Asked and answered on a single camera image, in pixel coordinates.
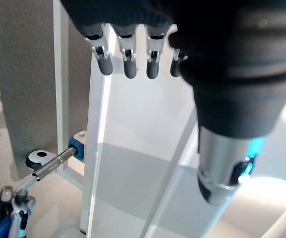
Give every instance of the white vertical post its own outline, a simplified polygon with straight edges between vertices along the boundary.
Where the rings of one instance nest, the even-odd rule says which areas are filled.
[[[110,54],[115,52],[116,35],[109,27]],[[87,146],[84,158],[84,183],[80,230],[91,237],[101,152],[110,97],[111,75],[101,74],[95,57],[91,61]]]
[[[68,145],[68,15],[59,0],[53,1],[54,52],[58,153]]]

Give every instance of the metal finger segment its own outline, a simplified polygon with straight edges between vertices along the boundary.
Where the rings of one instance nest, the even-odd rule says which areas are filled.
[[[124,63],[124,73],[126,77],[131,79],[136,76],[136,27],[137,25],[134,24],[129,26],[113,26]]]
[[[187,58],[188,56],[182,53],[180,49],[173,50],[173,58],[171,64],[171,75],[173,77],[179,77],[181,75],[179,71],[180,63]]]
[[[104,75],[110,75],[113,72],[112,61],[109,53],[107,37],[103,30],[104,24],[93,26],[91,35],[86,35],[85,39],[91,47],[91,51],[98,61],[100,71]]]
[[[150,79],[154,79],[158,75],[159,61],[163,51],[165,36],[169,29],[169,25],[160,27],[152,27],[145,25],[146,28],[146,53],[147,53],[147,69],[146,74]]]

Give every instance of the gray wall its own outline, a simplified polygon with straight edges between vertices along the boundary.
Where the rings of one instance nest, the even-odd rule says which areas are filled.
[[[69,133],[86,128],[90,56],[69,31]],[[52,0],[0,0],[0,95],[14,155],[13,180],[29,171],[33,150],[57,150]]]

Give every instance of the blue light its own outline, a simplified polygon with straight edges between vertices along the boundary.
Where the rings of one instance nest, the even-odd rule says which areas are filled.
[[[248,174],[252,171],[252,168],[253,168],[253,163],[248,163],[246,169],[244,170],[243,173],[241,173],[240,176],[242,176],[242,175],[248,175]]]
[[[250,144],[248,146],[248,150],[247,150],[247,157],[252,158],[258,155],[258,153],[260,152],[262,146],[264,143],[264,138],[263,137],[257,137],[254,138],[250,141]]]

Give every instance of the blue clamp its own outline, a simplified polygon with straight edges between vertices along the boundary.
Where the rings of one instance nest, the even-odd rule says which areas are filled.
[[[86,145],[87,131],[81,131],[74,136],[72,136],[69,140],[68,147],[74,147],[77,149],[77,153],[74,155],[78,160],[83,161],[84,158],[84,149]]]

